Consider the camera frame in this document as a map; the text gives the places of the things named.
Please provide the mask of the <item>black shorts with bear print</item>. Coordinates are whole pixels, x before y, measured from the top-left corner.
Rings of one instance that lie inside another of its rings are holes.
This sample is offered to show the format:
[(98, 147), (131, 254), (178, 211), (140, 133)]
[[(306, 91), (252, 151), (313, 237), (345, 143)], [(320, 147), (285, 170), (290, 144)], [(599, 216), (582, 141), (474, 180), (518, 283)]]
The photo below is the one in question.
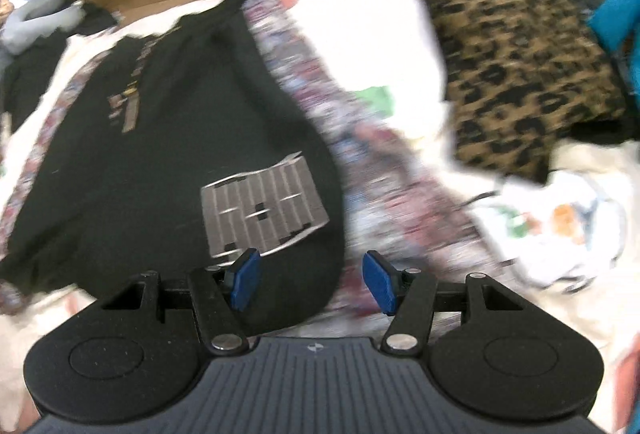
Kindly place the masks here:
[(124, 38), (62, 90), (1, 217), (1, 309), (69, 286), (262, 254), (247, 330), (373, 334), (363, 254), (460, 282), (493, 272), (468, 212), (276, 0), (224, 0)]

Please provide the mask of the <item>cream bear print blanket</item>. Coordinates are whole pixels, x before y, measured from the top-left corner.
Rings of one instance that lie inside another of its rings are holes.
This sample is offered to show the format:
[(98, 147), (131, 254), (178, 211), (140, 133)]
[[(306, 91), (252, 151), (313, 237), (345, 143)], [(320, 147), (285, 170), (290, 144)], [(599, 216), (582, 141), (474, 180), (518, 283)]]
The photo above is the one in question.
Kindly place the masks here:
[(93, 303), (35, 342), (38, 433), (591, 433), (584, 336), (276, 0), (161, 12), (61, 90), (1, 279)]

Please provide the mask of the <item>leopard print cushion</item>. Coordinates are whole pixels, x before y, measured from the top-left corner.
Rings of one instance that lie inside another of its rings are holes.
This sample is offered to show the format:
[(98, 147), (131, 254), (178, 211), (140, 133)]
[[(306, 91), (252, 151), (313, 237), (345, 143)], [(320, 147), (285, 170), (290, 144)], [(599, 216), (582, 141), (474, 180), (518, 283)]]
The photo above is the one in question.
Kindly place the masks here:
[(459, 162), (544, 183), (559, 140), (634, 138), (636, 110), (574, 0), (425, 1)]

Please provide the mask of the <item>black garment pile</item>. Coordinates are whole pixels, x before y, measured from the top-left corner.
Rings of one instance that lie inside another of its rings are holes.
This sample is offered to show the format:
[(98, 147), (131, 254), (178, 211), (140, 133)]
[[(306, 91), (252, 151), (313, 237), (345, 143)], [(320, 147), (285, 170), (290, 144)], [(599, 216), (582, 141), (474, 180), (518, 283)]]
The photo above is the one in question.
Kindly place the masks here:
[(72, 30), (56, 29), (49, 36), (40, 36), (23, 53), (9, 59), (1, 75), (1, 112), (10, 116), (14, 134), (36, 110), (58, 62), (73, 35), (93, 35), (117, 24), (105, 8), (87, 3), (82, 6), (85, 18)]

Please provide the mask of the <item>grey neck pillow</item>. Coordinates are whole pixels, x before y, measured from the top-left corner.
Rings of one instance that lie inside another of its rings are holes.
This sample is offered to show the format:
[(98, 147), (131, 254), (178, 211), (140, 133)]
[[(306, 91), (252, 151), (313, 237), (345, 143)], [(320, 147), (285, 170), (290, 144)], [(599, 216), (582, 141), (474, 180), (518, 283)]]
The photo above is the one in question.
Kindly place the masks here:
[(73, 30), (84, 18), (82, 2), (30, 0), (14, 9), (6, 18), (1, 32), (1, 44), (11, 55), (19, 55), (38, 38), (47, 38), (56, 30)]

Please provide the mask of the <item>teal patterned cloth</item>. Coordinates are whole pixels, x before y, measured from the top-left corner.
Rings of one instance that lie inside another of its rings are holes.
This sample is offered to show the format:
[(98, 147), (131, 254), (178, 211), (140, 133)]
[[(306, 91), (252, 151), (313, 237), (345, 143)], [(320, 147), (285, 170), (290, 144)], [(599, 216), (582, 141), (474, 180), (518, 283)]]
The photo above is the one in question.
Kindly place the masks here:
[(628, 74), (636, 99), (639, 99), (639, 2), (605, 0), (588, 20), (588, 26), (610, 54), (617, 53), (632, 38)]

